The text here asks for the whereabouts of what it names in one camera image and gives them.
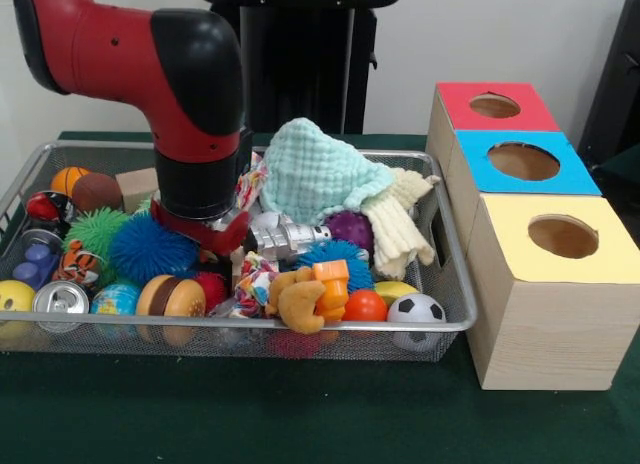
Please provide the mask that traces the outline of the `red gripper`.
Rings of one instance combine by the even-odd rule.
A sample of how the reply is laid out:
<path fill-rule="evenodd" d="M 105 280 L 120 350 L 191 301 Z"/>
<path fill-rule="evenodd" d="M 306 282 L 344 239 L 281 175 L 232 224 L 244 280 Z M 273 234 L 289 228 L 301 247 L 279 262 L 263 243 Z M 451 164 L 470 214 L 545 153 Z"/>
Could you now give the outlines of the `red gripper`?
<path fill-rule="evenodd" d="M 150 212 L 161 226 L 186 236 L 206 251 L 222 256 L 229 255 L 243 244 L 249 228 L 249 213 L 237 209 L 213 221 L 178 217 L 161 204 L 152 204 Z"/>

